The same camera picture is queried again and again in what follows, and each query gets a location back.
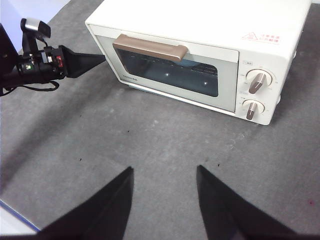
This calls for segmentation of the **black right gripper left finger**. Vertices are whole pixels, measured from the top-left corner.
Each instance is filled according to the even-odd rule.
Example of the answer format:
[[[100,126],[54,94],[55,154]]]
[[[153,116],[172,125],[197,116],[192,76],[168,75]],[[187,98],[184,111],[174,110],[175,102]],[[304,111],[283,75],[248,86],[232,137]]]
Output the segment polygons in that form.
[[[122,240],[129,220],[134,169],[129,166],[92,197],[36,234],[2,240]]]

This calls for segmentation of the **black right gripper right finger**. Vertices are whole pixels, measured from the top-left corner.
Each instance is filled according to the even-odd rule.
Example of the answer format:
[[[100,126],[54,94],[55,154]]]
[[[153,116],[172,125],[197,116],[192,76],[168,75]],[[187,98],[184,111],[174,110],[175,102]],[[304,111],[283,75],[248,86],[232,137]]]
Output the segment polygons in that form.
[[[196,168],[199,207],[209,240],[318,240],[296,233],[228,187],[204,166]]]

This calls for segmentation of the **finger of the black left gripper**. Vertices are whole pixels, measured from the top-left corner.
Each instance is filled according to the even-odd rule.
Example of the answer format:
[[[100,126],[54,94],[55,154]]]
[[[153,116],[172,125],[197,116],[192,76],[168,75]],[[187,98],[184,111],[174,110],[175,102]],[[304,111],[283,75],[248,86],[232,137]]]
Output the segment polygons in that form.
[[[103,54],[74,52],[64,45],[59,48],[63,53],[64,75],[68,78],[78,78],[106,60]]]

